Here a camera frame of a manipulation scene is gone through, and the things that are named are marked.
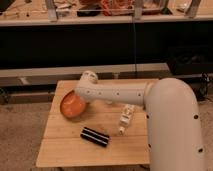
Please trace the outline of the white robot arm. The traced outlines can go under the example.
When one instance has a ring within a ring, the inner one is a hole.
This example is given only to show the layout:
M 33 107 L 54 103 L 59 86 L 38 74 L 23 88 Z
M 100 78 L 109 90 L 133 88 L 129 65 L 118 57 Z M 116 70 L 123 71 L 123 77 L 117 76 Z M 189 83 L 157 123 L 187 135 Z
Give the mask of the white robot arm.
M 75 92 L 87 102 L 100 99 L 145 108 L 150 171 L 205 171 L 199 107 L 185 82 L 164 78 L 101 84 L 94 72 L 86 71 Z

